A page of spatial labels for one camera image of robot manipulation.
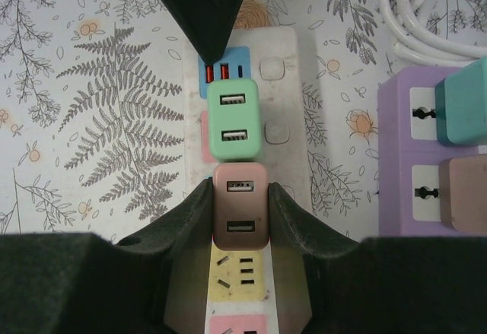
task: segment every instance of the pink power socket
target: pink power socket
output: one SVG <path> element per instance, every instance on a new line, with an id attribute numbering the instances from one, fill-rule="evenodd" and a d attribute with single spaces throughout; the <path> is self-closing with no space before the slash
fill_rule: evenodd
<path id="1" fill-rule="evenodd" d="M 265 315 L 235 315 L 210 318 L 210 334 L 267 334 Z"/>
<path id="2" fill-rule="evenodd" d="M 223 251 L 269 242 L 269 178 L 259 163 L 223 163 L 213 171 L 213 241 Z"/>
<path id="3" fill-rule="evenodd" d="M 201 152 L 203 163 L 217 163 L 210 152 L 208 142 L 208 111 L 201 112 Z"/>

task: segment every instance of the wall socket slot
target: wall socket slot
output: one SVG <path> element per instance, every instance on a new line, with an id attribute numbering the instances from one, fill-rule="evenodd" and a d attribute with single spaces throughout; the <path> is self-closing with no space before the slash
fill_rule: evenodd
<path id="1" fill-rule="evenodd" d="M 267 317 L 265 315 L 211 317 L 209 334 L 267 334 Z"/>
<path id="2" fill-rule="evenodd" d="M 224 252 L 212 245 L 210 301 L 258 301 L 265 293 L 262 251 Z"/>
<path id="3" fill-rule="evenodd" d="M 417 221 L 441 222 L 440 168 L 412 166 L 412 216 Z"/>
<path id="4" fill-rule="evenodd" d="M 434 88 L 412 87 L 409 90 L 409 102 L 411 137 L 415 140 L 437 140 Z"/>

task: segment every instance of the white cable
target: white cable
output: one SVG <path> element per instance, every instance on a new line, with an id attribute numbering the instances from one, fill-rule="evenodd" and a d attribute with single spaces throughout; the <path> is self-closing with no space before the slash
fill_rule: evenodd
<path id="1" fill-rule="evenodd" d="M 389 0 L 379 0 L 384 22 L 393 32 L 393 51 L 401 58 L 420 65 L 465 66 L 487 56 L 487 48 L 442 39 L 426 28 L 438 0 L 396 0 L 396 18 Z M 419 16 L 414 11 L 419 8 Z"/>

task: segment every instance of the patterned background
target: patterned background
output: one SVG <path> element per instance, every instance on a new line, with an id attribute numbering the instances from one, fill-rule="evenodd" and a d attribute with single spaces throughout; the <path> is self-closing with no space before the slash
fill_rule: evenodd
<path id="1" fill-rule="evenodd" d="M 485 45 L 486 2 L 428 27 Z M 262 26 L 298 33 L 313 213 L 376 235 L 377 88 L 406 65 L 377 0 L 245 0 L 235 27 Z M 183 36 L 159 0 L 0 0 L 2 234 L 116 242 L 182 201 Z"/>

